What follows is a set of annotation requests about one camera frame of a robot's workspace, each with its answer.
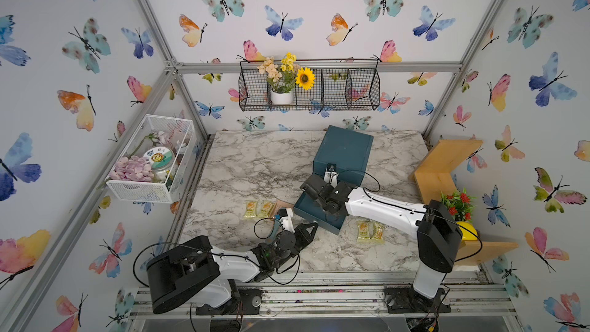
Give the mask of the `dark teal drawer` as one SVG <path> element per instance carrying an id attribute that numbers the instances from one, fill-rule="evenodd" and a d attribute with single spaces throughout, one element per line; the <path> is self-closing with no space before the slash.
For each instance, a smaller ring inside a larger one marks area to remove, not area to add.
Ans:
<path id="1" fill-rule="evenodd" d="M 307 221 L 318 223 L 319 227 L 334 235 L 339 235 L 348 215 L 346 209 L 339 210 L 336 214 L 325 211 L 316 201 L 313 201 L 306 193 L 302 193 L 293 206 L 295 215 Z"/>

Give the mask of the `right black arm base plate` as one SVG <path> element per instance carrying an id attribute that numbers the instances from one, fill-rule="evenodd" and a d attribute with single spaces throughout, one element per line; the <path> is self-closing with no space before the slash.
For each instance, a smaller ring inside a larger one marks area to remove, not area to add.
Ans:
<path id="1" fill-rule="evenodd" d="M 433 299 L 422 296 L 412 286 L 388 287 L 384 289 L 384 303 L 389 314 L 428 314 L 451 312 L 451 307 L 444 304 L 444 288 L 439 288 Z"/>

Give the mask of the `yellow cookie packet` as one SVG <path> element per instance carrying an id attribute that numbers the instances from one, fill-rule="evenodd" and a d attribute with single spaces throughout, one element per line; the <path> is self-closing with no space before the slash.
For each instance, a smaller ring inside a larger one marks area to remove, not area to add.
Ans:
<path id="1" fill-rule="evenodd" d="M 272 201 L 263 201 L 258 212 L 258 218 L 270 218 L 273 213 L 275 203 Z"/>
<path id="2" fill-rule="evenodd" d="M 370 235 L 370 222 L 368 221 L 357 221 L 357 241 L 359 243 L 367 243 L 371 241 Z"/>
<path id="3" fill-rule="evenodd" d="M 254 219 L 258 216 L 258 201 L 247 201 L 244 219 Z"/>
<path id="4" fill-rule="evenodd" d="M 376 244 L 384 244 L 385 243 L 385 239 L 384 239 L 384 230 L 385 230 L 385 226 L 377 221 L 373 221 L 373 235 L 371 237 L 371 241 L 373 241 Z"/>

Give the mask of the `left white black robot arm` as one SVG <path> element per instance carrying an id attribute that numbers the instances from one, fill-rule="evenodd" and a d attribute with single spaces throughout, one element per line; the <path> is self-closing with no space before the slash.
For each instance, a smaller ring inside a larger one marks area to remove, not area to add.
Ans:
<path id="1" fill-rule="evenodd" d="M 173 247 L 146 265 L 153 313 L 164 314 L 187 302 L 211 310 L 238 303 L 237 281 L 263 281 L 291 259 L 299 263 L 317 229 L 317 223 L 299 224 L 246 252 L 215 247 L 204 235 Z"/>

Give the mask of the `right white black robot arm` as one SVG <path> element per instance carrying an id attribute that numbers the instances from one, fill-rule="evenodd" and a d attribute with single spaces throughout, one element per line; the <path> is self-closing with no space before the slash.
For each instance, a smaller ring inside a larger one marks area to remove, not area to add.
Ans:
<path id="1" fill-rule="evenodd" d="M 407 234 L 417 242 L 419 267 L 412 290 L 433 300 L 449 273 L 452 272 L 462 231 L 446 206 L 439 201 L 411 204 L 371 194 L 367 189 L 342 181 L 336 186 L 312 174 L 301 190 L 320 208 L 330 214 L 341 211 L 354 217 L 377 221 Z"/>

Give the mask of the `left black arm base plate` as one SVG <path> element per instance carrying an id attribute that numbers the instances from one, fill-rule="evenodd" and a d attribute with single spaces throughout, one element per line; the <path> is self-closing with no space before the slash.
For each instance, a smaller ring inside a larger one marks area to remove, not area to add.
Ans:
<path id="1" fill-rule="evenodd" d="M 232 290 L 230 299 L 220 307 L 211 307 L 208 304 L 203 307 L 195 307 L 196 315 L 259 315 L 262 304 L 262 291 L 260 289 L 236 289 Z"/>

